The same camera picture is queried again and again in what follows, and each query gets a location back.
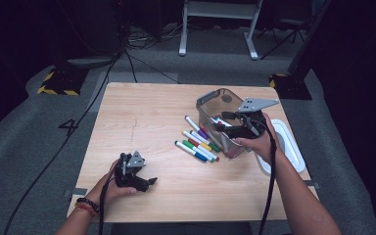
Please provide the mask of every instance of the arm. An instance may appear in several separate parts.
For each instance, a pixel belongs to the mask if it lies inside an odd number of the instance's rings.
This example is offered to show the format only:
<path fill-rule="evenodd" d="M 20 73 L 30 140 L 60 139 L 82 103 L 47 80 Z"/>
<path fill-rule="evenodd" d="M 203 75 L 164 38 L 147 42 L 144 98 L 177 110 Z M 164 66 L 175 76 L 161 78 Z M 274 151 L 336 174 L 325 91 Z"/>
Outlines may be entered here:
<path fill-rule="evenodd" d="M 279 146 L 270 118 L 265 115 L 267 126 Z M 270 162 L 270 140 L 266 132 L 254 140 L 237 138 L 236 142 L 253 149 L 267 163 Z M 276 149 L 276 181 L 283 206 L 293 234 L 341 234 L 331 214 L 316 199 L 302 181 L 295 168 L 280 148 Z"/>
<path fill-rule="evenodd" d="M 113 170 L 116 162 L 112 164 L 110 169 Z M 109 173 L 105 174 L 94 186 L 94 188 L 85 196 L 85 198 L 89 199 L 96 205 L 100 205 L 100 193 L 102 192 L 103 185 L 106 183 L 107 178 L 109 177 Z M 111 202 L 114 198 L 130 195 L 136 193 L 135 188 L 127 187 L 127 188 L 118 188 L 115 184 L 115 181 L 112 180 L 109 184 L 108 191 L 106 193 L 106 204 Z M 57 235 L 81 235 L 86 234 L 87 229 L 90 225 L 92 220 L 92 215 L 89 211 L 85 209 L 75 208 L 64 224 L 59 228 L 57 231 Z"/>

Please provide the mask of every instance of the gray carpet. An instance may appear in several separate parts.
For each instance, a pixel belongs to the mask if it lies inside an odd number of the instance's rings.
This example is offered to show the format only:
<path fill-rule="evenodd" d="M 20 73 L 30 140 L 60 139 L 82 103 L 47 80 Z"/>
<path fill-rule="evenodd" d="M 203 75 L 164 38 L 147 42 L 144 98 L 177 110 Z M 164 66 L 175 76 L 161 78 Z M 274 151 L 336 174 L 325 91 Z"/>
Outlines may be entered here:
<path fill-rule="evenodd" d="M 183 84 L 268 86 L 268 76 L 286 72 L 302 42 L 287 42 L 266 60 L 252 61 L 243 39 L 245 30 L 190 33 L 185 57 L 178 56 L 179 37 L 149 49 L 128 52 Z M 274 46 L 271 33 L 254 41 L 260 54 Z M 175 83 L 139 61 L 132 62 L 138 82 Z M 66 139 L 67 131 L 58 126 L 81 117 L 107 71 L 107 67 L 91 70 L 80 96 L 36 94 L 50 69 L 30 79 L 26 86 L 28 99 L 0 122 L 0 234 L 26 189 Z M 109 81 L 134 82 L 125 55 L 113 67 Z M 305 82 L 312 101 L 281 102 L 312 179 L 320 185 L 317 189 L 320 201 L 332 213 L 343 234 L 376 234 L 369 194 L 329 115 L 322 87 L 313 72 Z M 100 102 L 95 103 L 66 147 L 27 195 L 9 234 L 53 234 L 66 219 L 69 190 L 75 186 L 99 105 Z M 257 234 L 259 222 L 250 224 Z M 286 221 L 268 221 L 264 231 L 264 234 L 284 234 L 290 229 Z M 111 232 L 115 229 L 106 224 L 105 234 Z M 97 224 L 91 226 L 89 234 L 97 234 Z"/>

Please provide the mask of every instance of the metal container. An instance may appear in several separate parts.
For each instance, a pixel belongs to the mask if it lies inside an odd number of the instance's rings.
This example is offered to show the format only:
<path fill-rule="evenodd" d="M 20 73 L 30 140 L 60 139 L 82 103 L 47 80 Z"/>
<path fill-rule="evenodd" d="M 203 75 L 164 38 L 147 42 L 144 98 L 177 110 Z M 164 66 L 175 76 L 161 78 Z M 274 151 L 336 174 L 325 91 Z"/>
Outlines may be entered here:
<path fill-rule="evenodd" d="M 220 88 L 212 91 L 197 100 L 197 110 L 200 112 L 199 125 L 210 140 L 217 145 L 227 158 L 234 159 L 241 155 L 246 148 L 235 143 L 228 136 L 215 130 L 213 118 L 221 118 L 222 112 L 236 112 L 242 105 L 243 100 L 231 90 Z M 222 119 L 231 125 L 240 125 L 238 119 Z"/>

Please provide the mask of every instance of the marker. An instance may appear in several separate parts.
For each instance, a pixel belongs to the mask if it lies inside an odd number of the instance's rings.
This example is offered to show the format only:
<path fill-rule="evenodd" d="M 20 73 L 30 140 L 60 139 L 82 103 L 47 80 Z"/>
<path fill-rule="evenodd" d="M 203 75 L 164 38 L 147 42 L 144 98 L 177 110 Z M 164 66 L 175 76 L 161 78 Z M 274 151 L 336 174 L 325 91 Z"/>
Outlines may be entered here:
<path fill-rule="evenodd" d="M 212 142 L 216 147 L 218 147 L 219 150 L 222 149 L 222 145 L 219 143 L 219 141 L 209 132 L 208 133 L 208 136 L 210 138 L 210 142 Z"/>
<path fill-rule="evenodd" d="M 230 124 L 230 123 L 228 123 L 228 122 L 222 120 L 222 119 L 219 118 L 219 117 L 215 117 L 215 118 L 212 118 L 212 117 L 211 117 L 211 120 L 212 120 L 212 122 L 214 122 L 214 123 L 224 124 L 225 126 L 233 126 L 232 124 Z"/>
<path fill-rule="evenodd" d="M 209 133 L 209 131 L 207 130 L 207 128 L 206 128 L 205 126 L 200 127 L 200 130 L 203 131 L 204 134 L 207 135 L 208 138 L 206 138 L 206 139 L 209 139 L 209 138 L 210 138 L 210 133 Z"/>
<path fill-rule="evenodd" d="M 214 145 L 212 142 L 204 139 L 202 136 L 200 136 L 199 134 L 195 133 L 195 131 L 191 130 L 190 131 L 190 134 L 192 134 L 194 137 L 196 137 L 197 139 L 203 141 L 204 143 L 206 143 L 208 146 L 210 146 L 214 151 L 216 152 L 219 152 L 219 148 Z"/>
<path fill-rule="evenodd" d="M 178 141 L 175 141 L 175 145 L 178 146 L 179 148 L 181 148 L 182 150 L 185 150 L 185 152 L 188 152 L 189 154 L 191 154 L 192 156 L 196 157 L 197 159 L 199 159 L 200 161 L 202 162 L 206 162 L 207 161 L 207 158 L 204 157 L 203 155 L 201 155 L 200 153 L 196 153 L 194 150 L 186 147 L 185 145 L 179 143 Z"/>
<path fill-rule="evenodd" d="M 213 157 L 211 157 L 210 155 L 208 155 L 207 152 L 204 152 L 203 150 L 200 150 L 199 148 L 195 147 L 193 144 L 191 144 L 187 140 L 183 140 L 182 144 L 184 144 L 186 147 L 194 150 L 195 152 L 200 153 L 201 155 L 203 155 L 204 157 L 206 157 L 207 160 L 209 160 L 210 162 L 213 163 L 215 161 L 215 159 Z"/>
<path fill-rule="evenodd" d="M 184 134 L 186 137 L 188 137 L 189 139 L 192 139 L 194 140 L 195 142 L 197 142 L 199 145 L 203 146 L 204 148 L 206 148 L 208 151 L 211 151 L 212 150 L 212 147 L 206 145 L 204 142 L 201 142 L 201 140 L 195 138 L 192 134 L 188 133 L 187 131 L 183 130 L 182 131 L 182 134 Z"/>
<path fill-rule="evenodd" d="M 197 147 L 200 151 L 202 151 L 203 153 L 205 153 L 207 156 L 210 156 L 211 158 L 213 158 L 217 162 L 219 161 L 219 157 L 218 156 L 214 155 L 212 152 L 210 152 L 207 149 L 205 149 L 203 146 L 201 146 L 200 144 L 198 144 L 197 142 L 195 142 L 195 140 L 188 139 L 188 142 L 190 144 L 194 145 L 195 147 Z"/>
<path fill-rule="evenodd" d="M 185 119 L 188 121 L 188 123 L 201 135 L 203 138 L 208 139 L 209 136 L 204 132 L 198 125 L 191 120 L 188 116 L 185 116 Z"/>

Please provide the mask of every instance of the green marker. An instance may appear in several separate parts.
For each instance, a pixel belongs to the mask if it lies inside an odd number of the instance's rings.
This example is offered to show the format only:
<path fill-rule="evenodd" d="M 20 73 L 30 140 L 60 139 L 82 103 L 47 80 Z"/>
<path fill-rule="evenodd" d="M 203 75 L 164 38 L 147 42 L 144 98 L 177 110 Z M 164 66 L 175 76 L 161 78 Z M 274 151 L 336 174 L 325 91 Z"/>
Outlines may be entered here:
<path fill-rule="evenodd" d="M 199 148 L 195 147 L 193 144 L 191 144 L 190 142 L 188 142 L 187 140 L 183 140 L 182 141 L 182 144 L 184 144 L 186 147 L 194 150 L 195 152 L 197 153 L 200 153 L 201 155 L 203 155 L 204 157 L 207 158 L 207 160 L 209 160 L 210 162 L 214 162 L 215 159 L 212 158 L 210 155 L 208 155 L 208 153 L 204 153 L 204 151 L 200 150 Z"/>

